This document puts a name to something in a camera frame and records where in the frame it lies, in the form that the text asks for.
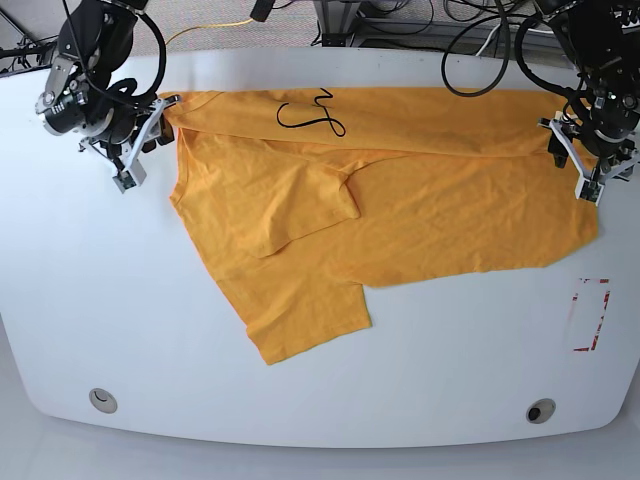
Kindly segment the orange T-shirt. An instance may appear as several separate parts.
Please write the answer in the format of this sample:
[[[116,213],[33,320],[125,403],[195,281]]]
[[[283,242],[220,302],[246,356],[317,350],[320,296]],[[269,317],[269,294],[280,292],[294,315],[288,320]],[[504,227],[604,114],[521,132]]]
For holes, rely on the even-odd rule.
[[[596,208],[538,126],[560,100],[499,90],[182,94],[171,203],[263,361],[366,329],[368,287],[541,268]]]

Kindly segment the red tape rectangle marking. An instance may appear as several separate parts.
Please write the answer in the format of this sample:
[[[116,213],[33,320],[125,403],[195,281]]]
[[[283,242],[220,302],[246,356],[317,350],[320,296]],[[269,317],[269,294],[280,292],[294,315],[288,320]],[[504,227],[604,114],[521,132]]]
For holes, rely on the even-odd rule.
[[[571,352],[596,348],[611,292],[608,278],[580,278],[569,309],[566,342]]]

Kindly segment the aluminium frame stand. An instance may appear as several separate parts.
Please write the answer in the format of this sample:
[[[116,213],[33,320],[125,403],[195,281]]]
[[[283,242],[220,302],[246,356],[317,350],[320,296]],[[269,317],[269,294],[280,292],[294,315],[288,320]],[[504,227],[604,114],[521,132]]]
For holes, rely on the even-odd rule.
[[[315,1],[316,45],[440,51],[492,1]]]

